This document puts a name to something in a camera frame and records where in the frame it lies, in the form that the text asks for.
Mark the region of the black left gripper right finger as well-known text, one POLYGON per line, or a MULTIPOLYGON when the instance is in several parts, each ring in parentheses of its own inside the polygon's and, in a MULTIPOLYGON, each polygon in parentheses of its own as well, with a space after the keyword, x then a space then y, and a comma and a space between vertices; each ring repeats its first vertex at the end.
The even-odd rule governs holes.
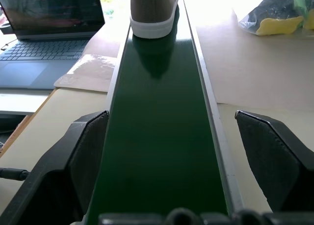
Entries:
POLYGON ((238 110, 250 169, 274 212, 314 212, 314 152, 281 121, 238 110))

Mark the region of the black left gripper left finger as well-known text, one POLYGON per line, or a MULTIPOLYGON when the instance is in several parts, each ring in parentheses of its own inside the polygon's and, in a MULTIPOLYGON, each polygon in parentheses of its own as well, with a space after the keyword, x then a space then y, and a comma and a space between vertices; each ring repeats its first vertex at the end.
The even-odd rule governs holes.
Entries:
POLYGON ((0 215, 0 225, 70 225, 87 213, 101 165, 109 112, 74 121, 38 160, 0 215))

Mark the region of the brown cardboard sheet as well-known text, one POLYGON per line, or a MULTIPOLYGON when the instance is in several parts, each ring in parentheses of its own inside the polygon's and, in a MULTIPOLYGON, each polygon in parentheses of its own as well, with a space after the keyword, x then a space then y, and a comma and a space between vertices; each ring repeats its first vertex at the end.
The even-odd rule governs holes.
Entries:
POLYGON ((129 29, 130 0, 104 3, 104 9, 113 14, 105 15, 107 22, 87 43, 79 60, 55 83, 56 88, 108 92, 118 52, 126 40, 129 29))

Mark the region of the green conveyor belt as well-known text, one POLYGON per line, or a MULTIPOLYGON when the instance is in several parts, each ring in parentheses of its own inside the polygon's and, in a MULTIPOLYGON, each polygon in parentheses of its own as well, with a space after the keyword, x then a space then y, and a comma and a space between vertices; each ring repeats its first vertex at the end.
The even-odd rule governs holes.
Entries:
POLYGON ((126 27, 106 109, 102 164, 84 225, 103 213, 244 208, 188 0, 161 39, 126 27))

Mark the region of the dark grey laptop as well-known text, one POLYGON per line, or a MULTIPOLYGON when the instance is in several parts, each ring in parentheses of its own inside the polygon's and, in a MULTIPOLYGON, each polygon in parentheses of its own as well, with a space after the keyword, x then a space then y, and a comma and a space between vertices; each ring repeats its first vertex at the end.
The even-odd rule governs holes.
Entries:
POLYGON ((105 24, 100 0, 0 0, 17 37, 0 54, 0 88, 52 90, 105 24))

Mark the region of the clear plastic bag with items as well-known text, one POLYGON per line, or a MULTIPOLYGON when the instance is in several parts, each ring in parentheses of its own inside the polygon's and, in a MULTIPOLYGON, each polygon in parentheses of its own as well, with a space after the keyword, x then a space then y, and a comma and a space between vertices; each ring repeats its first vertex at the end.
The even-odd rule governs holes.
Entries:
POLYGON ((314 31, 314 0, 233 0, 239 27, 257 36, 314 31))

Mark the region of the tan canvas sneaker white sole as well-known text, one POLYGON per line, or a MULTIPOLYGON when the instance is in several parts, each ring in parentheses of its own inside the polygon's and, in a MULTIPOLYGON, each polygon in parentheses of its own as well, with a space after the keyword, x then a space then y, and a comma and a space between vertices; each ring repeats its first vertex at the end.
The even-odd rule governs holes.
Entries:
POLYGON ((130 0, 133 34, 143 39, 167 36, 173 27, 178 0, 130 0))

